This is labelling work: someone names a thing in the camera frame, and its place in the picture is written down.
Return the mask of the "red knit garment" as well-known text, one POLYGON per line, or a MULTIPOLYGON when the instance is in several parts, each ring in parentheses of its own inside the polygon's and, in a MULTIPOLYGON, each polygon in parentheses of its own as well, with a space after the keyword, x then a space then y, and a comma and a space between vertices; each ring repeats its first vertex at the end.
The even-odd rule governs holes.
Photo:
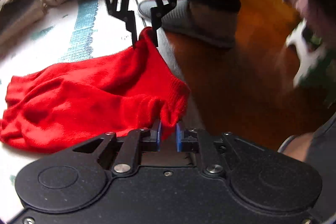
POLYGON ((58 63, 14 76, 1 119, 1 141, 16 149, 54 153, 105 132, 125 136, 160 121, 162 139, 186 114, 190 91, 154 46, 153 30, 119 53, 58 63))

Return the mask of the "cream folded garment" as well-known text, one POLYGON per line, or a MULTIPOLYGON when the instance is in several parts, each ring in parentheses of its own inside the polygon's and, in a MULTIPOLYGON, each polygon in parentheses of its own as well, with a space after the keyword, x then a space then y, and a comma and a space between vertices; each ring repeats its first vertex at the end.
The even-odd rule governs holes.
POLYGON ((18 15, 15 15, 1 30, 1 45, 10 40, 12 37, 20 34, 25 28, 32 25, 36 21, 42 19, 46 14, 45 5, 37 0, 33 1, 18 15))

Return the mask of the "grey slipper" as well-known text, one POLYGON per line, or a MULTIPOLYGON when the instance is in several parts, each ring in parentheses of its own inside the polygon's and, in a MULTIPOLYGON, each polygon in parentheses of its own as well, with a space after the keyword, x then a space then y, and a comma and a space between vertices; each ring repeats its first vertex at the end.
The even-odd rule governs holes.
POLYGON ((161 19, 161 28, 202 40, 220 48, 230 48, 235 43, 235 34, 219 37, 197 27, 191 19, 187 0, 177 0, 176 8, 161 19))

